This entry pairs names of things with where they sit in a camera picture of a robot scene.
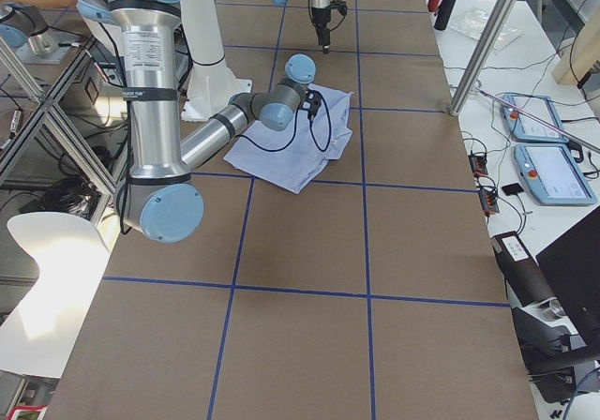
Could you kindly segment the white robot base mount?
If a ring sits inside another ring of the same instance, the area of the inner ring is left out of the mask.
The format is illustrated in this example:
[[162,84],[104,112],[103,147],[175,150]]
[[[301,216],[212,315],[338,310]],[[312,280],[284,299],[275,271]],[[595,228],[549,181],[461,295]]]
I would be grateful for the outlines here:
[[120,29],[126,87],[142,120],[205,122],[246,92],[227,65],[214,0],[79,0]]

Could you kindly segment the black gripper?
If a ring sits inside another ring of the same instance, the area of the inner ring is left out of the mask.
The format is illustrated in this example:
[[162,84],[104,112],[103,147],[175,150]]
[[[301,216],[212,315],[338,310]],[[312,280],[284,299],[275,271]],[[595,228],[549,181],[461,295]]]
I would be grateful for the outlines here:
[[336,10],[342,17],[341,23],[348,13],[344,0],[309,0],[309,18],[317,34],[318,44],[322,47],[323,54],[330,53],[331,29],[329,23],[332,11]]
[[309,121],[313,121],[322,104],[323,95],[317,90],[308,89],[304,99],[299,105],[299,110],[307,114],[307,119]]

